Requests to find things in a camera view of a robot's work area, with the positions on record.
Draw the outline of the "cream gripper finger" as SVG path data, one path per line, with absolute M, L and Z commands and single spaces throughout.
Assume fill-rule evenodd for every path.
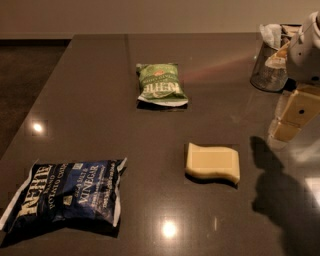
M 294 127 L 283 118 L 290 96 L 291 92 L 284 91 L 277 102 L 274 118 L 268 128 L 267 143 L 271 147 L 284 147 L 294 137 Z
M 294 127 L 295 137 L 319 113 L 320 95 L 318 93 L 294 90 L 291 92 L 289 105 L 283 118 Z

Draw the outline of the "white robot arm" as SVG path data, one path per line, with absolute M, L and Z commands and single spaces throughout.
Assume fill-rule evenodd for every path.
M 291 40 L 267 59 L 270 68 L 285 68 L 296 82 L 280 96 L 268 135 L 274 147 L 284 147 L 320 113 L 320 17 L 308 16 Z

